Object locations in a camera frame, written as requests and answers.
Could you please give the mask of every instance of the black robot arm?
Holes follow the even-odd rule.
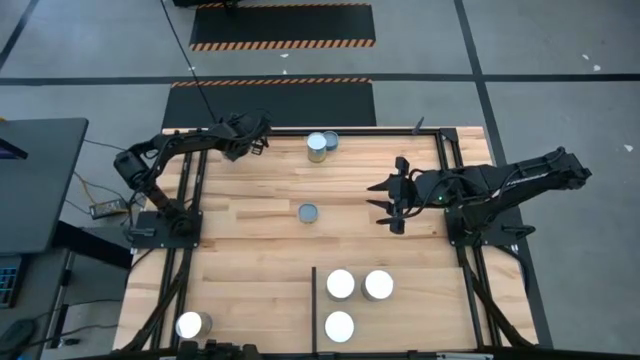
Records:
[[[404,233],[405,219],[425,208],[455,210],[462,216],[468,233],[486,228],[498,214],[547,190],[581,188],[591,176],[573,154],[564,148],[544,156],[500,167],[464,166],[450,170],[409,171],[409,162],[396,158],[398,174],[370,187],[371,191],[388,191],[391,202],[369,200],[387,210],[390,218],[378,220],[389,224],[393,233]]]
[[[265,116],[250,118],[242,115],[213,125],[207,130],[156,135],[151,140],[131,146],[119,153],[113,163],[129,188],[143,193],[168,221],[172,235],[184,236],[192,229],[192,221],[184,205],[169,199],[156,185],[156,179],[175,155],[202,150],[218,150],[231,161],[251,153],[260,155],[268,147],[271,127]],[[148,166],[142,159],[155,159]]]

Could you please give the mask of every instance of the gray concrete floor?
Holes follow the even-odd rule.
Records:
[[[0,2],[0,48],[28,2]],[[188,54],[200,75],[471,73],[453,0],[369,2],[378,39],[371,49]],[[167,5],[186,44],[194,11]],[[486,74],[640,72],[638,1],[464,0],[464,5]],[[157,0],[39,0],[0,69],[0,80],[188,75]],[[507,160],[563,145],[594,173],[579,191],[545,194],[522,206],[524,222],[538,229],[529,242],[555,347],[640,354],[640,222],[635,219],[640,83],[487,86]],[[373,89],[379,125],[413,125],[421,116],[430,126],[486,125],[473,83],[376,81]],[[86,117],[88,139],[128,146],[160,130],[168,93],[169,85],[0,86],[0,116]],[[127,196],[112,170],[113,156],[111,149],[86,144],[77,171]],[[89,204],[75,180],[68,199]],[[122,220],[93,222],[69,206],[62,218],[77,226]],[[122,297],[122,271],[82,258],[76,270],[69,303]],[[82,305],[73,308],[67,328],[110,324],[118,316],[117,303]],[[43,357],[104,354],[113,336],[113,330],[81,333],[80,345]]]

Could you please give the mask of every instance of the keyboard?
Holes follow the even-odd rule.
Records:
[[[26,264],[21,255],[0,255],[0,309],[15,306]]]

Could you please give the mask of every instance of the wooden tabletop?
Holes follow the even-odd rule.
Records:
[[[459,127],[458,134],[465,165],[491,163],[481,127]],[[438,169],[433,137],[343,136],[339,149],[319,164],[308,161],[303,137],[274,136],[270,144],[262,156],[234,163],[219,152],[208,153],[202,240],[193,254],[185,310],[212,316],[209,338],[253,343],[264,353],[311,352],[311,269],[317,267],[319,351],[475,348],[464,279],[447,241],[443,212],[424,211],[407,221],[405,235],[397,236],[375,224],[384,211],[364,201],[385,199],[385,193],[366,188],[395,172],[398,155],[412,167]],[[176,195],[182,161],[173,158],[158,179],[169,196]],[[196,155],[192,169],[197,161]],[[191,176],[187,194],[194,181]],[[296,216],[307,202],[319,209],[313,224]],[[494,300],[535,342],[517,262],[492,248],[484,253]],[[132,271],[114,348],[128,343],[155,307],[165,255],[156,250]],[[322,275],[337,268],[358,274],[390,269],[399,290],[375,307],[365,308],[368,304],[359,303],[363,299],[325,301]],[[355,314],[357,330],[352,341],[335,344],[322,324],[330,310],[341,309]],[[398,314],[391,317],[390,311]],[[172,315],[170,309],[163,345],[169,343]]]

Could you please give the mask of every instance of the black floor mat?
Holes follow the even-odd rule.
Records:
[[[191,34],[194,51],[371,47],[371,5],[247,5],[228,14],[201,5]]]
[[[217,117],[266,109],[272,126],[376,126],[366,78],[278,78],[201,81]],[[211,115],[195,81],[172,85],[163,128],[208,127]]]

